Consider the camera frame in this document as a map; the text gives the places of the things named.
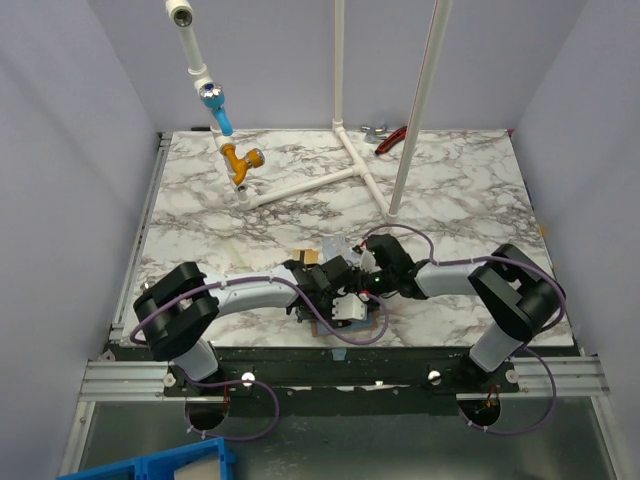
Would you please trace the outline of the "gold credit card stack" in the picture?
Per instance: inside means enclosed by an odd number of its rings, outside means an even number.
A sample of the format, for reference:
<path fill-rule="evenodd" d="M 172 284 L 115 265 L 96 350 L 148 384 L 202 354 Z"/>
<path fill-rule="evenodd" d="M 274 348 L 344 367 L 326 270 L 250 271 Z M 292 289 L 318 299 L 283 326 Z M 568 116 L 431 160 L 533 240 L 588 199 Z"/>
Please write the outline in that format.
<path fill-rule="evenodd" d="M 292 258 L 304 265 L 318 264 L 319 252 L 314 249 L 295 249 Z"/>

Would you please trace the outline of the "silver VIP card stack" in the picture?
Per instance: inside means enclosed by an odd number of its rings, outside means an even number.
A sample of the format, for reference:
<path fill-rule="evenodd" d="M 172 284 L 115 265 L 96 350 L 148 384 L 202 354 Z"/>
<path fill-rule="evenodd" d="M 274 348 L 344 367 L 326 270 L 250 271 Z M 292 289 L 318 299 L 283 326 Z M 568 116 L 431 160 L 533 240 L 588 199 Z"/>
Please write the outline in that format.
<path fill-rule="evenodd" d="M 348 262 L 358 259 L 358 255 L 342 235 L 325 236 L 321 240 L 322 254 L 325 261 L 341 256 Z"/>

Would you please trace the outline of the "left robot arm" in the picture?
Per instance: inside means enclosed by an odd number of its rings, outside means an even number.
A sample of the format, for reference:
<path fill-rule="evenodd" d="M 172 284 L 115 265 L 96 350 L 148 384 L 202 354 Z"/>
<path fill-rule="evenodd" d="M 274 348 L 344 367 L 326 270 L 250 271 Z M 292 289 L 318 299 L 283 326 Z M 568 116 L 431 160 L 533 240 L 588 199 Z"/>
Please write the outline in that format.
<path fill-rule="evenodd" d="M 355 291 L 356 271 L 338 256 L 323 264 L 287 260 L 270 270 L 207 276 L 185 262 L 134 302 L 138 325 L 130 333 L 156 361 L 171 361 L 201 395 L 214 393 L 222 372 L 214 348 L 203 339 L 221 317 L 261 308 L 300 310 L 329 320 L 335 300 Z"/>

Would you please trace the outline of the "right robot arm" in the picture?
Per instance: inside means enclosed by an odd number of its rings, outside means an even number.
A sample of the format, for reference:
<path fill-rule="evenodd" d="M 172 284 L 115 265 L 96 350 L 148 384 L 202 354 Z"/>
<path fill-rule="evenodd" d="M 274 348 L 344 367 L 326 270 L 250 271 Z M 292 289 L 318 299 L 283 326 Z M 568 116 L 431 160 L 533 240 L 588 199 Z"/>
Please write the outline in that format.
<path fill-rule="evenodd" d="M 460 379 L 480 392 L 496 380 L 496 370 L 516 351 L 564 316 L 562 287 L 512 244 L 488 256 L 416 262 L 390 235 L 370 235 L 364 251 L 377 268 L 358 275 L 358 286 L 374 295 L 399 293 L 427 300 L 440 296 L 476 296 L 493 323 L 470 348 Z"/>

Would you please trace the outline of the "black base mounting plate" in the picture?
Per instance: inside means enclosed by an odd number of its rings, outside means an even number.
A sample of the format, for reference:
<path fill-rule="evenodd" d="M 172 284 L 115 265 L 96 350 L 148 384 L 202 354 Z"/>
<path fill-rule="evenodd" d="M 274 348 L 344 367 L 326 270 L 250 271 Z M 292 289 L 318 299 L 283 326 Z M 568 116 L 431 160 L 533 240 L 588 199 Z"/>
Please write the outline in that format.
<path fill-rule="evenodd" d="M 202 386 L 176 367 L 170 399 L 237 417 L 454 415 L 462 398 L 519 390 L 515 367 L 473 366 L 463 347 L 220 347 L 219 370 Z"/>

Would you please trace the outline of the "orange valve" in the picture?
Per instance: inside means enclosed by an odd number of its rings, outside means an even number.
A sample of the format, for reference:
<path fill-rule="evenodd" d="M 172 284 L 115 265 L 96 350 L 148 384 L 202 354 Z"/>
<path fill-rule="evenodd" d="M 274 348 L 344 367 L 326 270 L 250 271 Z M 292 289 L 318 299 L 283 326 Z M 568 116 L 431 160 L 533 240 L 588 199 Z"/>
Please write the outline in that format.
<path fill-rule="evenodd" d="M 220 148 L 220 152 L 231 167 L 233 172 L 231 179 L 236 186 L 240 186 L 244 182 L 250 169 L 260 168 L 265 163 L 265 157 L 258 148 L 248 151 L 244 157 L 238 157 L 236 146 L 232 143 L 227 143 Z"/>

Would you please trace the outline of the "metal clamp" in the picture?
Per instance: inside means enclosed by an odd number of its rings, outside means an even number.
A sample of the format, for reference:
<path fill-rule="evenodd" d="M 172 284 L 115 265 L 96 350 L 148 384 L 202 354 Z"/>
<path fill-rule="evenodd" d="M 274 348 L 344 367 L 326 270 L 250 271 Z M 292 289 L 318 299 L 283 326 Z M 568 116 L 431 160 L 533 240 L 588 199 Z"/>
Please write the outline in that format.
<path fill-rule="evenodd" d="M 368 136 L 382 138 L 387 135 L 388 126 L 386 124 L 379 126 L 361 125 L 360 130 Z"/>

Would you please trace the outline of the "blue plastic bin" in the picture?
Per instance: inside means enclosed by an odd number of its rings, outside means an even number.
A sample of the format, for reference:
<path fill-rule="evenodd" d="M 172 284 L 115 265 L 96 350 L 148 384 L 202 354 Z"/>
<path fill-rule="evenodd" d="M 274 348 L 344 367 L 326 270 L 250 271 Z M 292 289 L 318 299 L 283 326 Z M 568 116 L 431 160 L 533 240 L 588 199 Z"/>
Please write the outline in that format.
<path fill-rule="evenodd" d="M 59 479 L 176 479 L 179 470 L 203 460 L 214 461 L 206 479 L 234 477 L 236 455 L 223 439 L 211 439 L 62 475 Z"/>

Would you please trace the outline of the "blue valve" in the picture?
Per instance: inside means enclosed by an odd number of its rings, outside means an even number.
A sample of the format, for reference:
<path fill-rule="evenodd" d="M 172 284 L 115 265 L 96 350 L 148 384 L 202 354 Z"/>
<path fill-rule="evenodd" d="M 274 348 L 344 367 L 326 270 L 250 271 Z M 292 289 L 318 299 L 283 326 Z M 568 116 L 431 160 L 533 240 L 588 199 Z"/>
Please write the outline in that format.
<path fill-rule="evenodd" d="M 233 127 L 226 114 L 225 95 L 222 86 L 214 82 L 205 83 L 199 88 L 199 97 L 211 112 L 221 133 L 225 136 L 231 136 Z"/>

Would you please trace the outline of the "white PVC pipe frame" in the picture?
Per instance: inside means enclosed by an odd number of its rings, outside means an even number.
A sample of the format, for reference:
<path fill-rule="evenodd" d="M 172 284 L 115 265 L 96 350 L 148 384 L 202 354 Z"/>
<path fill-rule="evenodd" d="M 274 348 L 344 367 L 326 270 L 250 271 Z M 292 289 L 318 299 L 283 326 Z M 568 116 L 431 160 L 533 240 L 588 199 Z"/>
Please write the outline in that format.
<path fill-rule="evenodd" d="M 194 31 L 194 10 L 191 4 L 187 1 L 166 1 L 164 5 L 169 20 L 179 32 L 181 45 L 188 64 L 188 74 L 193 81 L 194 90 L 200 99 L 199 88 L 205 83 L 214 81 L 209 74 L 208 67 L 203 60 L 197 42 Z M 381 191 L 369 166 L 357 151 L 344 128 L 345 3 L 343 1 L 336 1 L 333 7 L 334 101 L 332 132 L 351 159 L 351 165 L 349 167 L 335 173 L 316 176 L 308 181 L 298 183 L 294 186 L 284 187 L 280 190 L 271 191 L 266 194 L 250 195 L 245 189 L 246 178 L 240 186 L 236 186 L 233 183 L 231 179 L 233 175 L 231 167 L 229 166 L 226 158 L 220 152 L 220 148 L 224 144 L 232 143 L 236 146 L 236 139 L 234 138 L 234 135 L 225 136 L 221 133 L 211 112 L 200 99 L 201 103 L 209 112 L 211 119 L 209 130 L 213 136 L 217 151 L 225 162 L 227 174 L 234 191 L 236 192 L 240 207 L 243 210 L 251 210 L 278 200 L 288 199 L 294 195 L 308 192 L 316 188 L 335 184 L 349 178 L 359 178 L 364 182 L 371 197 L 383 215 L 383 218 L 387 221 L 397 219 L 401 199 L 415 152 L 417 137 L 426 112 L 431 87 L 440 58 L 442 45 L 444 43 L 452 6 L 453 3 L 451 1 L 436 1 L 434 3 L 420 75 L 408 121 L 407 135 L 404 140 L 402 155 L 399 161 L 394 188 L 390 199 L 387 199 Z"/>

